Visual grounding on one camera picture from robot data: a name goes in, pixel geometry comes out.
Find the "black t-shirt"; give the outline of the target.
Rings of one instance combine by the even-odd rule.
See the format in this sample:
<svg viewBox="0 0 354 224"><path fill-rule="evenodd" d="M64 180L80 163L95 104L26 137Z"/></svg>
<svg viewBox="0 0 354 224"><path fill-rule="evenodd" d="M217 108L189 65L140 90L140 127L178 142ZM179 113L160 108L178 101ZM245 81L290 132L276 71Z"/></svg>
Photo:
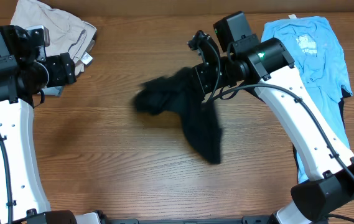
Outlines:
<svg viewBox="0 0 354 224"><path fill-rule="evenodd" d="M171 111L180 116L182 131L191 147L210 164L221 163L222 130L213 103L203 103L204 94L193 82L191 68L185 67L171 77L143 83L134 97L138 113L159 115Z"/></svg>

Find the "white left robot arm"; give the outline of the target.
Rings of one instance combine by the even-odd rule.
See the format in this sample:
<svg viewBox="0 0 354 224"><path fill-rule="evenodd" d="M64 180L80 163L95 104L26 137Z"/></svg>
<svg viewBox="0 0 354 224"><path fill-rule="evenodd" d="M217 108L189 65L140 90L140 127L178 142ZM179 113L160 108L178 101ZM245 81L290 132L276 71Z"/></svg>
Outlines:
<svg viewBox="0 0 354 224"><path fill-rule="evenodd" d="M0 223L108 223L102 211L54 211L34 149L34 95L76 82L68 53L47 56L44 26L0 26Z"/></svg>

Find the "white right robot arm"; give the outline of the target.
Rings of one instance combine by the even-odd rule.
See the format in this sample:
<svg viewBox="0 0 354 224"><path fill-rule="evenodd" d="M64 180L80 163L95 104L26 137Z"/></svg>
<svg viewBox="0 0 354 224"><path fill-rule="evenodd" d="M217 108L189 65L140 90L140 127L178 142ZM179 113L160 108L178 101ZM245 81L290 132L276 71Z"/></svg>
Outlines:
<svg viewBox="0 0 354 224"><path fill-rule="evenodd" d="M210 101L249 91L269 106L299 154L307 180L291 188L292 201L270 223L316 223L354 200L354 154L327 124L279 39L244 36L224 48L224 57L208 35L188 45L202 57L196 79Z"/></svg>

